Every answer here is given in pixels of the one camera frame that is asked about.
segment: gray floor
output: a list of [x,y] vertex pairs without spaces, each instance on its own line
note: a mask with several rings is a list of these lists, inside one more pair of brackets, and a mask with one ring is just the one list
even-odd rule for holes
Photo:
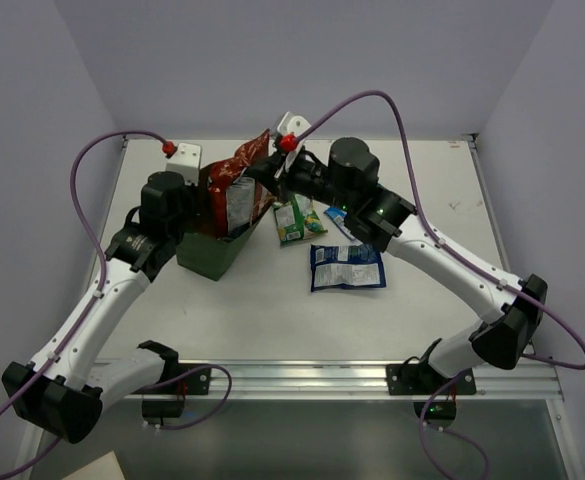
[[[139,402],[119,403],[84,442],[57,447],[32,478],[62,478],[111,450],[128,480],[441,478],[421,449],[409,403],[232,402],[191,430],[158,436],[141,421]],[[566,478],[544,402],[465,402],[454,427],[485,447],[491,479]],[[429,438],[459,478],[478,477],[481,458],[471,447]]]

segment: snack package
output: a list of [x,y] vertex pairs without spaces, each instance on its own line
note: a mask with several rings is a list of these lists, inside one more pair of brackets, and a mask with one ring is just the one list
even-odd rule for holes
[[346,213],[340,208],[330,207],[325,212],[328,217],[334,222],[334,224],[341,230],[341,233],[345,235],[349,240],[356,240],[356,237],[352,235],[352,232],[345,226],[345,215]]
[[281,245],[327,232],[314,210],[312,200],[303,195],[294,194],[288,203],[274,202],[272,209]]
[[381,253],[372,245],[310,247],[311,291],[326,288],[385,288]]
[[246,167],[268,155],[270,134],[241,145],[232,158],[212,164],[205,169],[207,193],[214,216],[217,238],[237,238],[261,217],[272,202],[271,195],[254,179],[242,177]]

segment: dark blue packet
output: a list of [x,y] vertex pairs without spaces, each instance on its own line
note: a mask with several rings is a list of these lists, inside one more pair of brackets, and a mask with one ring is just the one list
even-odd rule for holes
[[310,246],[311,291],[385,288],[381,252],[372,245]]

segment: green snack bag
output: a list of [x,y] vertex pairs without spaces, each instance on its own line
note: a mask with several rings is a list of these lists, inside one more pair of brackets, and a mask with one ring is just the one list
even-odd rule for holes
[[294,194],[288,203],[275,202],[272,209],[281,245],[327,232],[314,210],[312,200],[303,195]]

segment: white table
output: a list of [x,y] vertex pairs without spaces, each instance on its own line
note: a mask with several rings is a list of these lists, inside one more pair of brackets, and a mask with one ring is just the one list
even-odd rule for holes
[[[203,148],[203,164],[231,156],[238,140],[185,140]],[[412,199],[398,141],[369,141],[381,160],[380,182]],[[329,140],[307,147],[327,159]],[[410,143],[431,222],[479,256],[500,265],[485,201],[466,142]],[[108,215],[103,244],[139,203],[147,177],[163,170],[158,144],[130,140]],[[329,233],[324,245],[348,240],[316,205]],[[457,297],[411,265],[384,256],[387,288],[310,293],[309,243],[279,246],[267,213],[234,265],[218,282],[172,260],[127,312],[101,358],[127,356],[152,339],[182,358],[229,360],[390,360],[420,355],[439,337],[475,321]]]

